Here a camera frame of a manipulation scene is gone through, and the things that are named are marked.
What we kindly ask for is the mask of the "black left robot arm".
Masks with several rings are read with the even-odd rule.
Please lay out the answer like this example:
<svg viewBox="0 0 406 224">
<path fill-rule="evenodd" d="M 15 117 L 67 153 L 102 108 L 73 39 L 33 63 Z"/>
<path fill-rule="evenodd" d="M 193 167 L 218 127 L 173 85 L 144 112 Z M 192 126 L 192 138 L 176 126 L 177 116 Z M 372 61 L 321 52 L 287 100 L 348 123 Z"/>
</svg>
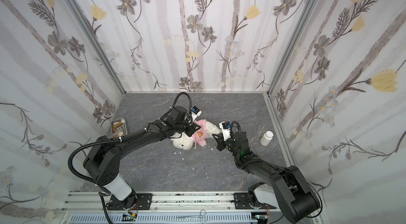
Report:
<svg viewBox="0 0 406 224">
<path fill-rule="evenodd" d="M 132 152 L 152 143 L 171 138 L 175 134 L 192 136 L 200 126 L 195 120 L 201 110 L 190 102 L 188 108 L 175 102 L 159 119 L 132 134 L 108 138 L 102 136 L 95 142 L 74 150 L 68 157 L 68 168 L 78 178 L 97 185 L 101 191 L 100 199 L 111 196 L 122 210 L 132 211 L 140 206 L 135 190 L 120 175 L 121 160 Z M 74 168 L 74 157 L 84 149 L 89 149 L 83 167 L 87 175 Z"/>
</svg>

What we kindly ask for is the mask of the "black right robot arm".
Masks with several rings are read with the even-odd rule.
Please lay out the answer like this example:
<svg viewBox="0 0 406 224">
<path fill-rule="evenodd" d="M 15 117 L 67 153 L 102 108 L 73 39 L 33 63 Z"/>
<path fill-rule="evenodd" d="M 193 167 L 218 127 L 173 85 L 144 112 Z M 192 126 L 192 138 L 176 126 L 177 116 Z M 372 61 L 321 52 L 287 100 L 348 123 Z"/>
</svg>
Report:
<svg viewBox="0 0 406 224">
<path fill-rule="evenodd" d="M 246 132 L 232 133 L 225 140 L 223 134 L 214 134 L 219 151 L 228 150 L 234 156 L 238 169 L 264 180 L 274 192 L 276 202 L 284 217 L 295 224 L 303 218 L 312 218 L 317 210 L 322 211 L 322 201 L 316 189 L 296 166 L 283 167 L 271 164 L 253 153 Z"/>
</svg>

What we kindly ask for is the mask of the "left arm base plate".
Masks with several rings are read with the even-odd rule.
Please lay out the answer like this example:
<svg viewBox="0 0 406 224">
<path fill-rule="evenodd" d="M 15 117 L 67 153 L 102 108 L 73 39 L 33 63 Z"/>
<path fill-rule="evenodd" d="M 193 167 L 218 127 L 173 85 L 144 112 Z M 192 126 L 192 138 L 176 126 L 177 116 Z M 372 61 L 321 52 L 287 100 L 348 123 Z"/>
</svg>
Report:
<svg viewBox="0 0 406 224">
<path fill-rule="evenodd" d="M 108 210 L 150 210 L 152 193 L 131 193 L 123 201 L 119 201 L 114 195 L 107 203 Z"/>
</svg>

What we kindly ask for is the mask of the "white plush teddy bear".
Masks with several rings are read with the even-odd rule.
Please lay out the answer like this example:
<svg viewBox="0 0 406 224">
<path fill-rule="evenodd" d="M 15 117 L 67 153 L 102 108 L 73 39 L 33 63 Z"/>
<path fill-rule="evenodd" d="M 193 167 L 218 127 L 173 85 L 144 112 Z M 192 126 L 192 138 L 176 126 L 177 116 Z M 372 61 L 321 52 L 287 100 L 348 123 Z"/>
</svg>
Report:
<svg viewBox="0 0 406 224">
<path fill-rule="evenodd" d="M 213 134 L 220 134 L 222 132 L 215 124 L 209 122 L 206 127 L 209 138 L 213 137 Z M 191 150 L 192 147 L 196 148 L 197 144 L 193 140 L 192 136 L 186 135 L 186 133 L 175 133 L 171 138 L 173 146 L 181 150 Z"/>
</svg>

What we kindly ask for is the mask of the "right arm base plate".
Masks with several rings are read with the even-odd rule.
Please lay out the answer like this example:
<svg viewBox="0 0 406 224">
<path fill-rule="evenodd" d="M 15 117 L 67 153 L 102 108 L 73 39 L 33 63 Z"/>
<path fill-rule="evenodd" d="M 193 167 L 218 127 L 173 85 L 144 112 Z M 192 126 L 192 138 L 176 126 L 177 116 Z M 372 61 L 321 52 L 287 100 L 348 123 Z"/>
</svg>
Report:
<svg viewBox="0 0 406 224">
<path fill-rule="evenodd" d="M 236 210 L 266 210 L 266 204 L 259 203 L 254 195 L 249 192 L 235 192 L 233 194 Z"/>
</svg>

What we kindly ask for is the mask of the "pink fleece teddy hoodie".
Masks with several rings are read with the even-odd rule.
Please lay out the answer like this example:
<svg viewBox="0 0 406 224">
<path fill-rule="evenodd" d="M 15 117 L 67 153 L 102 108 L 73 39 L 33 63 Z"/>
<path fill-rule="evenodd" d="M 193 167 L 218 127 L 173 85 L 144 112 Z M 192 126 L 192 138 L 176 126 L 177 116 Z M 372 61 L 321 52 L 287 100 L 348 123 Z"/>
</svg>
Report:
<svg viewBox="0 0 406 224">
<path fill-rule="evenodd" d="M 194 123 L 199 125 L 200 128 L 196 132 L 194 132 L 192 138 L 197 145 L 205 147 L 207 145 L 206 139 L 209 138 L 209 134 L 206 129 L 209 122 L 206 119 L 202 119 L 194 121 Z"/>
</svg>

